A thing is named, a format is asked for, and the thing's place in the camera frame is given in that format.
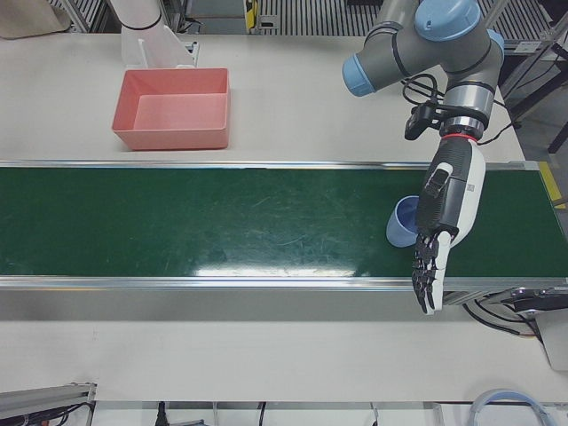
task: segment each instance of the yellow tape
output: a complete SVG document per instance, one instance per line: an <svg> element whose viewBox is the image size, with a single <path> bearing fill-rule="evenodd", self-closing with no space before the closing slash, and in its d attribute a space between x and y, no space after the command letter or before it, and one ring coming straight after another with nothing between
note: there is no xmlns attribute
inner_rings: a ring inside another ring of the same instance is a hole
<svg viewBox="0 0 568 426"><path fill-rule="evenodd" d="M547 162L539 162L540 174L542 175L542 180L544 180L544 185L547 187L548 196L550 200L556 201L562 198L558 184L556 183L552 170L548 166ZM557 209L566 209L566 204L560 204L556 206Z"/></svg>
<svg viewBox="0 0 568 426"><path fill-rule="evenodd" d="M256 16L258 13L258 0L247 0L245 5L247 7L247 13L245 14L247 29L252 29L256 26Z"/></svg>

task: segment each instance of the robotic arm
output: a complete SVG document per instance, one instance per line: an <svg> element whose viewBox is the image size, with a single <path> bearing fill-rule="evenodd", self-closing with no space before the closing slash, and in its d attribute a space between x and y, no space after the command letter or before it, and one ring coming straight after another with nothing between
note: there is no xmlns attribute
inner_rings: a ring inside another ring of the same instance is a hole
<svg viewBox="0 0 568 426"><path fill-rule="evenodd" d="M476 0L385 0L378 22L363 50L343 64L352 94L365 96L436 65L448 76L443 105L434 97L414 108L405 132L416 139L433 127L441 136L416 212L412 276L422 310L432 314L442 309L450 248L477 214L485 176L477 142L489 123L503 39L485 29Z"/></svg>

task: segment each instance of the green conveyor belt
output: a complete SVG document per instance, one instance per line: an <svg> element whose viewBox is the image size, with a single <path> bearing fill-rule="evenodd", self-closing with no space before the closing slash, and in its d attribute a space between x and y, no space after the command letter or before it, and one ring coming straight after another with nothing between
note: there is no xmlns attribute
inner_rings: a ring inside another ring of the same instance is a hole
<svg viewBox="0 0 568 426"><path fill-rule="evenodd" d="M0 274L408 277L384 236L423 170L0 169ZM447 276L568 277L538 171L489 171Z"/></svg>

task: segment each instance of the red ring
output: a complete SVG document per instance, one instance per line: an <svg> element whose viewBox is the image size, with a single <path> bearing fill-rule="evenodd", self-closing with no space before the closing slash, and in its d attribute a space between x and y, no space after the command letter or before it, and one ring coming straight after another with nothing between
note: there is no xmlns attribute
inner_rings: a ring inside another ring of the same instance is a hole
<svg viewBox="0 0 568 426"><path fill-rule="evenodd" d="M442 139L446 138L466 138L477 142L477 139L473 138L472 136L464 135L463 133L450 133L449 135L445 135L442 137Z"/></svg>

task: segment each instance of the blue joint cap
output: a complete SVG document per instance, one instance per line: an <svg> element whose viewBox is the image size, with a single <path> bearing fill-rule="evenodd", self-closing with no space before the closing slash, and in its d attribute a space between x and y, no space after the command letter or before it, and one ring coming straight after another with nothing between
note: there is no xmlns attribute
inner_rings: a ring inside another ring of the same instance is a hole
<svg viewBox="0 0 568 426"><path fill-rule="evenodd" d="M497 31L493 31L492 29L488 29L487 34L489 34L489 38L491 38L499 45L499 47L501 48L501 55L503 56L503 58L505 58L505 39L503 38L503 36Z"/></svg>
<svg viewBox="0 0 568 426"><path fill-rule="evenodd" d="M351 56L343 63L343 81L347 89L355 96L365 96L376 92L367 74L363 71L357 55Z"/></svg>
<svg viewBox="0 0 568 426"><path fill-rule="evenodd" d="M416 32L431 42L448 42L465 36L481 20L477 0L423 0L416 10Z"/></svg>

